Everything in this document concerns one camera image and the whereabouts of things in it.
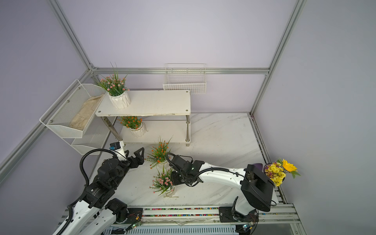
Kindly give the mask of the orange flower plant white pot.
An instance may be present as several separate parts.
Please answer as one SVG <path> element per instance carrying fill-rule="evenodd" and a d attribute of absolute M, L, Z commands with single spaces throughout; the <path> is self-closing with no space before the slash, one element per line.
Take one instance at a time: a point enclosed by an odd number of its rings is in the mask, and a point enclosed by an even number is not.
<path fill-rule="evenodd" d="M 150 169 L 153 169 L 158 165 L 163 165 L 167 161 L 167 154 L 170 153 L 170 140 L 171 139 L 166 141 L 160 136 L 156 144 L 151 147 L 151 151 L 146 158 L 149 162 Z"/>

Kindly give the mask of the pink flower plant white pot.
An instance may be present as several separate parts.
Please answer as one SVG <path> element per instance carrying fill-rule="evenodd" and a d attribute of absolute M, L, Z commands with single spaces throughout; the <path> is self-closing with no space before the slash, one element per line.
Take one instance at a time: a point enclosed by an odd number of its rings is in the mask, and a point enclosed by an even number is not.
<path fill-rule="evenodd" d="M 102 79 L 98 81 L 98 86 L 107 92 L 112 105 L 116 109 L 127 108 L 131 104 L 131 99 L 127 93 L 129 89 L 126 87 L 126 78 L 128 75 L 120 78 L 117 64 L 114 67 L 111 63 L 111 66 L 113 73 L 109 76 L 100 75 Z"/>

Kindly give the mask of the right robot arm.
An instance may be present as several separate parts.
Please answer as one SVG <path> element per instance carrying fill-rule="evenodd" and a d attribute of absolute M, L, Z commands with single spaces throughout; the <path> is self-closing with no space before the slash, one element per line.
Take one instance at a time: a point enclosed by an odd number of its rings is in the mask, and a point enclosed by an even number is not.
<path fill-rule="evenodd" d="M 233 203 L 233 216 L 245 217 L 253 211 L 269 212 L 277 205 L 273 201 L 274 183 L 256 165 L 227 168 L 204 161 L 187 161 L 181 155 L 168 153 L 174 185 L 195 187 L 200 183 L 217 183 L 240 191 Z"/>

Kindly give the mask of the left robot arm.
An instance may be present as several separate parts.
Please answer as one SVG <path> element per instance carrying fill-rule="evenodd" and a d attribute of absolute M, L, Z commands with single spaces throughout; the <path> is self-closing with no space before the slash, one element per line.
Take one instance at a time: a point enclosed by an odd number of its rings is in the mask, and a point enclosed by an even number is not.
<path fill-rule="evenodd" d="M 83 163 L 95 152 L 112 155 L 98 169 L 93 182 L 89 182 Z M 128 156 L 129 151 L 97 148 L 90 150 L 80 160 L 79 168 L 85 179 L 85 187 L 73 203 L 67 206 L 69 215 L 54 232 L 55 235 L 100 235 L 115 222 L 125 222 L 130 215 L 127 204 L 112 198 L 130 169 L 145 162 L 145 149 L 142 147 Z"/>

